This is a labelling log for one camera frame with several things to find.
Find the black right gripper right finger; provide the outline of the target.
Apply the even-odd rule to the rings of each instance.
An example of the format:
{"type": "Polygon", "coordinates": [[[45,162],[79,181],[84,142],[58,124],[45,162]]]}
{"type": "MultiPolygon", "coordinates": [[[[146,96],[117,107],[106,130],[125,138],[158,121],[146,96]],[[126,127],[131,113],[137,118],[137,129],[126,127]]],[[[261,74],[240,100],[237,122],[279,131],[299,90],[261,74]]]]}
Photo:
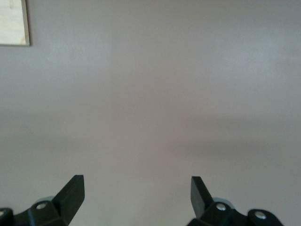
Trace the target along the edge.
{"type": "Polygon", "coordinates": [[[187,226],[282,226],[267,210],[251,209],[245,216],[227,200],[214,199],[201,177],[191,177],[190,200],[196,217],[187,226]]]}

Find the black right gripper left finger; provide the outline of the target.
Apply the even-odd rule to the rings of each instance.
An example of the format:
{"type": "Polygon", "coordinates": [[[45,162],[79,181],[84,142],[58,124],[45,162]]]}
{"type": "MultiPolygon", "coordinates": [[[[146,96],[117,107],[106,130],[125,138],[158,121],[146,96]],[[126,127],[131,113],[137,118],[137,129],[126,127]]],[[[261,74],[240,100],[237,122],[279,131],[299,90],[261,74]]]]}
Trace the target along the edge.
{"type": "Polygon", "coordinates": [[[84,176],[75,175],[57,195],[41,199],[19,214],[0,208],[0,226],[69,226],[84,199],[84,176]]]}

